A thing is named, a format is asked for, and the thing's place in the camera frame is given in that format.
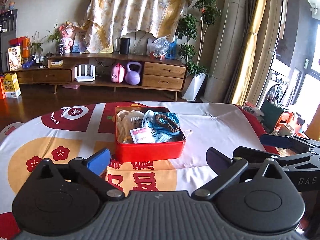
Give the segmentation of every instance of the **box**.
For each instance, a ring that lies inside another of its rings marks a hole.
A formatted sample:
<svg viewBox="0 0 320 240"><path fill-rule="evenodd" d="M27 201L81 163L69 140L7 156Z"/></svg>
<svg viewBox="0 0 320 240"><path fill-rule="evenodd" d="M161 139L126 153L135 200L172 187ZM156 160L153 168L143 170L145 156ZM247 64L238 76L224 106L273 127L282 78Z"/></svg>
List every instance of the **box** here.
<svg viewBox="0 0 320 240"><path fill-rule="evenodd" d="M19 37L19 38L15 38L15 39L10 40L10 41L9 41L9 44L10 44L11 46L14 46L14 45L16 45L16 44L18 44L18 43L21 43L21 45L22 45L23 40L25 40L25 39L26 39L25 36Z"/></svg>
<svg viewBox="0 0 320 240"><path fill-rule="evenodd" d="M20 89L15 92L5 92L5 96L7 98L18 98L21 95Z"/></svg>
<svg viewBox="0 0 320 240"><path fill-rule="evenodd" d="M30 51L29 51L29 43L30 43L30 39L29 38L25 38L22 41L22 57L23 58L29 58L30 57Z"/></svg>
<svg viewBox="0 0 320 240"><path fill-rule="evenodd" d="M9 71L21 67L21 46L16 46L8 49L9 54Z"/></svg>
<svg viewBox="0 0 320 240"><path fill-rule="evenodd" d="M117 115L121 110L135 110L141 111L143 113L146 113L147 110L152 110L154 112L160 113L170 112L165 107L117 106L115 109L115 114ZM185 139L182 141L184 134L180 128L179 131L180 134L178 135L178 141L175 142L126 144L118 142L118 134L116 127L115 158L120 162L147 162L179 158L186 144Z"/></svg>
<svg viewBox="0 0 320 240"><path fill-rule="evenodd" d="M107 47L107 48L99 51L98 53L113 53L113 44L110 47Z"/></svg>
<svg viewBox="0 0 320 240"><path fill-rule="evenodd" d="M20 88L16 73L1 74L0 79L4 92L16 92Z"/></svg>
<svg viewBox="0 0 320 240"><path fill-rule="evenodd" d="M5 99L4 88L2 86L2 82L0 81L0 99Z"/></svg>
<svg viewBox="0 0 320 240"><path fill-rule="evenodd" d="M62 66L62 64L63 64L63 60L56 61L56 60L53 60L53 59L48 59L48 68L60 67L60 66Z"/></svg>

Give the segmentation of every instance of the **red chinese character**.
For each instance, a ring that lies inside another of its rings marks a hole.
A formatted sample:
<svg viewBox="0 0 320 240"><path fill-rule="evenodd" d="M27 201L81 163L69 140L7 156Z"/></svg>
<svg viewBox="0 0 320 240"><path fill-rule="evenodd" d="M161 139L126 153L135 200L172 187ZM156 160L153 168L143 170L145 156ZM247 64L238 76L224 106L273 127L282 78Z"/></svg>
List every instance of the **red chinese character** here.
<svg viewBox="0 0 320 240"><path fill-rule="evenodd" d="M149 169L154 170L153 161L150 162L134 162L131 163L134 170Z"/></svg>
<svg viewBox="0 0 320 240"><path fill-rule="evenodd" d="M117 189L123 191L123 188L121 188L121 187L119 186L119 184L123 181L123 177L122 177L121 175L108 174L107 178L108 178L108 182L109 182L112 186L114 186L114 187L116 187ZM114 183L112 182L113 179L118 180L118 183L117 183L117 184L114 184Z"/></svg>
<svg viewBox="0 0 320 240"><path fill-rule="evenodd" d="M159 191L156 186L155 174L153 172L136 172L133 174L134 182L137 187L133 187L132 190L136 191Z"/></svg>
<svg viewBox="0 0 320 240"><path fill-rule="evenodd" d="M122 164L123 164L123 163L120 162L120 161L116 161L116 160L112 160L112 159L111 159L108 167L111 167L111 168L117 170L117 169L120 168L120 166L121 166Z"/></svg>

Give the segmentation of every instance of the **indoor tree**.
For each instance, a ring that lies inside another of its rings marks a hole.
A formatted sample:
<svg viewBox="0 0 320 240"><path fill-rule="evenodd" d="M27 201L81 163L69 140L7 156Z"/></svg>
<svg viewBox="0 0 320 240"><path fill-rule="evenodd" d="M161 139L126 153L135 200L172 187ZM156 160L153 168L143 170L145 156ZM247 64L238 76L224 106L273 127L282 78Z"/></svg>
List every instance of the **indoor tree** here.
<svg viewBox="0 0 320 240"><path fill-rule="evenodd" d="M198 76L199 74L207 74L207 69L193 62L193 57L196 55L195 46L189 44L191 39L197 39L197 24L198 20L192 14L183 15L179 20L176 35L179 40L183 37L187 39L187 44L180 44L179 56L188 66L188 75Z"/></svg>
<svg viewBox="0 0 320 240"><path fill-rule="evenodd" d="M221 16L221 10L217 8L216 1L217 0L195 0L193 7L198 8L201 12L201 17L199 20L199 24L201 26L200 33L200 48L197 58L197 65L200 62L203 45L204 45L204 36L207 32L207 29L210 25L214 25L217 18Z"/></svg>
<svg viewBox="0 0 320 240"><path fill-rule="evenodd" d="M192 14L183 15L179 20L176 35L181 40L186 37L187 44L181 44L179 56L185 60L188 66L188 74L198 76L199 74L208 74L207 68L199 65L203 45L204 36L210 25L214 25L216 19L220 17L221 11L216 7L216 0L195 0L193 7L198 8L201 12L200 20L197 20ZM195 47L189 44L191 39L196 41L197 39L197 26L199 23L201 26L200 32L200 47L196 63L193 61L193 57L196 55Z"/></svg>

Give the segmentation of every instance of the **wooden tv cabinet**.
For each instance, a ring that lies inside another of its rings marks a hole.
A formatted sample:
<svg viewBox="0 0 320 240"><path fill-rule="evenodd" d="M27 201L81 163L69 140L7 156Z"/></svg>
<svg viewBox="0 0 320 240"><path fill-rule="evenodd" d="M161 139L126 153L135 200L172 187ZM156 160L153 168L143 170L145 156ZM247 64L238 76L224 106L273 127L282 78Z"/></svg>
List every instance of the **wooden tv cabinet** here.
<svg viewBox="0 0 320 240"><path fill-rule="evenodd" d="M96 77L96 80L93 82L75 81L75 66L79 64L89 64L90 58L99 60L111 59L122 63L124 66L126 66L128 61L138 61L142 63L143 66L142 73L140 74L141 82L139 85L129 85L125 81L122 83L113 83L111 82L111 77ZM183 89L188 72L188 67L178 60L157 60L151 59L148 56L132 54L121 55L116 53L69 53L63 56L53 56L50 59L63 59L63 65L60 67L51 68L39 68L37 66L33 66L29 69L19 68L12 72L17 73L20 84L54 85L55 93L57 85L65 84L113 87L114 91L116 91L117 87L125 87L174 91L175 100L177 100L178 92L182 91Z"/></svg>

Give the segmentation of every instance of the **screw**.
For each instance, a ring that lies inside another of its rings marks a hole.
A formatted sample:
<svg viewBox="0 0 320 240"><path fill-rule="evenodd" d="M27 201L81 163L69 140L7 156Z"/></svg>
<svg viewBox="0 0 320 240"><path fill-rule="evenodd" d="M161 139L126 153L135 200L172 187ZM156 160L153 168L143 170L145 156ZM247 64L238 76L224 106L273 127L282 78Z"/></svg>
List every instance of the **screw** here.
<svg viewBox="0 0 320 240"><path fill-rule="evenodd" d="M207 197L210 195L210 191L200 188L195 191L195 195L197 195L198 197Z"/></svg>
<svg viewBox="0 0 320 240"><path fill-rule="evenodd" d="M121 197L123 192L119 189L111 189L107 191L107 196L109 197Z"/></svg>

